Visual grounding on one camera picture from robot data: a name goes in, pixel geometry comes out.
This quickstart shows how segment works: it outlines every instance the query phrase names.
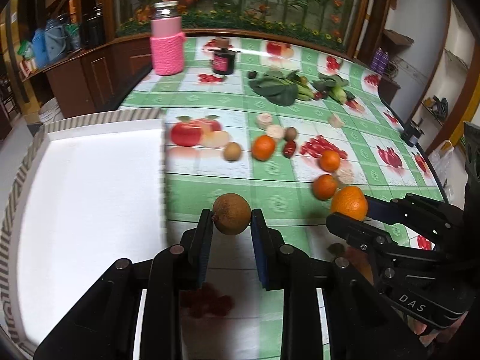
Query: blue thermos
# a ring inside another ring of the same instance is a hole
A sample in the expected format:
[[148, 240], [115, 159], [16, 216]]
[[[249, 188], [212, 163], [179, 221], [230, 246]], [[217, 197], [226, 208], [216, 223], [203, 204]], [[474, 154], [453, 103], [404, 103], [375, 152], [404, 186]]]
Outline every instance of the blue thermos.
[[39, 69], [49, 64], [49, 56], [47, 54], [47, 45], [45, 44], [45, 31], [41, 28], [35, 30], [32, 39], [33, 53], [35, 54], [35, 62]]
[[67, 56], [67, 38], [65, 27], [57, 19], [48, 19], [46, 21], [45, 44], [51, 63]]

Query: metal pin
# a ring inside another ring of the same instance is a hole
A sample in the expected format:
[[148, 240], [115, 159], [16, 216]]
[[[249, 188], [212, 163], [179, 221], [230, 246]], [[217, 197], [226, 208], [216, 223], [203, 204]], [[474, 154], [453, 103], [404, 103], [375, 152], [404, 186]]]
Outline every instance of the metal pin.
[[383, 274], [384, 274], [387, 278], [391, 279], [391, 278], [393, 278], [393, 277], [395, 276], [395, 271], [394, 271], [393, 268], [387, 268], [387, 269], [385, 269], [385, 272], [383, 272]]
[[130, 260], [129, 259], [117, 259], [115, 262], [115, 268], [117, 269], [125, 269], [130, 265]]
[[182, 254], [185, 251], [185, 248], [182, 245], [173, 245], [170, 248], [171, 254]]
[[335, 265], [339, 268], [346, 268], [349, 264], [349, 260], [347, 260], [345, 257], [337, 257], [335, 259]]
[[282, 246], [280, 246], [279, 250], [282, 254], [292, 254], [294, 251], [293, 246], [289, 244], [283, 244]]

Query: red date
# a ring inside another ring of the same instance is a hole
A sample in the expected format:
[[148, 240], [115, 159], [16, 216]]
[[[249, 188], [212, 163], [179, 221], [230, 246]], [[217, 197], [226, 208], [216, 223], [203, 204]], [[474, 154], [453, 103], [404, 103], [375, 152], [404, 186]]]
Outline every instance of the red date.
[[287, 143], [285, 143], [285, 146], [283, 147], [282, 154], [290, 158], [291, 156], [294, 155], [295, 151], [297, 150], [297, 144], [295, 143], [294, 140], [289, 140]]

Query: pink bottle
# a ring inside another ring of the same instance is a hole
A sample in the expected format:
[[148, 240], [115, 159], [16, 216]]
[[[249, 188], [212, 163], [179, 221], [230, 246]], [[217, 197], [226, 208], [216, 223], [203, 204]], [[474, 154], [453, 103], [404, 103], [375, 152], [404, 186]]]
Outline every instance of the pink bottle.
[[155, 16], [151, 21], [152, 64], [159, 76], [171, 76], [183, 71], [182, 18], [177, 12], [178, 1], [156, 3]]

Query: orange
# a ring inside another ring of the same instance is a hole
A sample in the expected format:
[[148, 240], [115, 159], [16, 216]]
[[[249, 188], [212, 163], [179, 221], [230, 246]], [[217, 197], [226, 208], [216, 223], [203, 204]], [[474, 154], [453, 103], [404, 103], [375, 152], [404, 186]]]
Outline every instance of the orange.
[[268, 160], [275, 151], [275, 140], [268, 135], [261, 135], [251, 146], [251, 155], [259, 161]]
[[318, 166], [326, 172], [334, 172], [340, 166], [340, 155], [333, 150], [325, 150], [318, 158]]
[[337, 190], [337, 181], [332, 175], [321, 175], [311, 185], [313, 195], [318, 200], [330, 199]]
[[358, 221], [367, 215], [368, 203], [360, 188], [350, 185], [335, 193], [330, 212], [340, 212]]

